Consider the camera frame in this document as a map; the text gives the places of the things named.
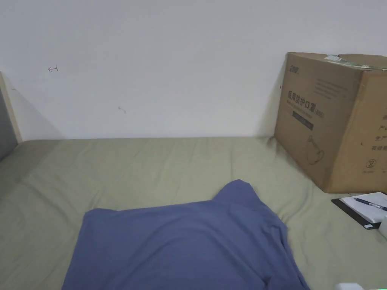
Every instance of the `white object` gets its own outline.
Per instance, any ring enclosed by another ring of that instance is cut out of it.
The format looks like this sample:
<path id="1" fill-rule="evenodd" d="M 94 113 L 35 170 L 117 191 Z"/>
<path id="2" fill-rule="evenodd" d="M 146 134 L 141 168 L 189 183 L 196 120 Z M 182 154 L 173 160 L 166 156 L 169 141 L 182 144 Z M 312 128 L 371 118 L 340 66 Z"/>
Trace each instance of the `white object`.
<path id="1" fill-rule="evenodd" d="M 335 286 L 334 290 L 364 290 L 357 283 L 339 283 Z"/>
<path id="2" fill-rule="evenodd" d="M 358 202 L 355 198 L 361 198 L 362 200 L 370 201 L 378 205 L 387 206 L 387 195 L 382 192 L 374 192 L 369 194 L 362 194 L 357 196 L 350 196 L 341 198 L 347 206 L 356 211 L 359 215 L 365 218 L 370 223 L 381 222 L 384 216 L 387 214 L 386 211 L 376 208 L 374 206 L 366 205 Z"/>
<path id="3" fill-rule="evenodd" d="M 387 215 L 383 218 L 382 223 L 379 227 L 379 231 L 387 239 Z"/>

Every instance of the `cardboard box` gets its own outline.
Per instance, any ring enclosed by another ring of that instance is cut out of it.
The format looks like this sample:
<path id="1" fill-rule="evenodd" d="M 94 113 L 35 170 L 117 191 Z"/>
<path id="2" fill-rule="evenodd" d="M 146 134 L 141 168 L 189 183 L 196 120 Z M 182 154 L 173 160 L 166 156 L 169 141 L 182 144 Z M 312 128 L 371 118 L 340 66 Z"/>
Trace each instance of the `cardboard box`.
<path id="1" fill-rule="evenodd" d="M 327 193 L 387 189 L 387 58 L 288 53 L 275 137 Z"/>

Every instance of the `blue cloth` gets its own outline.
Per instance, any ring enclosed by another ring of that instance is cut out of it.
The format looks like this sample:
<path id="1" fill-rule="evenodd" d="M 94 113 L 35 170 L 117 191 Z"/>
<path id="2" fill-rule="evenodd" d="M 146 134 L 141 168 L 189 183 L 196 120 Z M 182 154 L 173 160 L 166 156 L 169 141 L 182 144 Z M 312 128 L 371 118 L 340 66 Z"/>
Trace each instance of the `blue cloth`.
<path id="1" fill-rule="evenodd" d="M 309 289 L 249 183 L 210 201 L 84 216 L 63 290 Z"/>

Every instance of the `box flap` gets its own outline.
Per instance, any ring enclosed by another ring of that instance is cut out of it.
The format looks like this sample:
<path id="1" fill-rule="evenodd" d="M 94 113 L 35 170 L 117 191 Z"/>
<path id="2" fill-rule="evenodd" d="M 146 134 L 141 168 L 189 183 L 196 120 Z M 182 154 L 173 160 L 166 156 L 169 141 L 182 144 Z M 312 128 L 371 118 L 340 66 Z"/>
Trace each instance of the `box flap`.
<path id="1" fill-rule="evenodd" d="M 382 55 L 339 55 L 339 57 L 359 67 L 387 70 L 387 57 Z"/>

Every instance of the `green bed sheet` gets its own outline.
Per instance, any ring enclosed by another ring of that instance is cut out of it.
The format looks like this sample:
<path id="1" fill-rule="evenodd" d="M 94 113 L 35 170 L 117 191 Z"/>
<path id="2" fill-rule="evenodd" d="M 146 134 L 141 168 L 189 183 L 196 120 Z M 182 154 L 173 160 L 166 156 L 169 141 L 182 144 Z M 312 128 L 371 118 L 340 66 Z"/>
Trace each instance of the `green bed sheet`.
<path id="1" fill-rule="evenodd" d="M 312 289 L 387 287 L 387 240 L 331 203 L 274 138 L 29 141 L 0 163 L 0 289 L 60 289 L 83 215 L 211 199 L 249 182 Z"/>

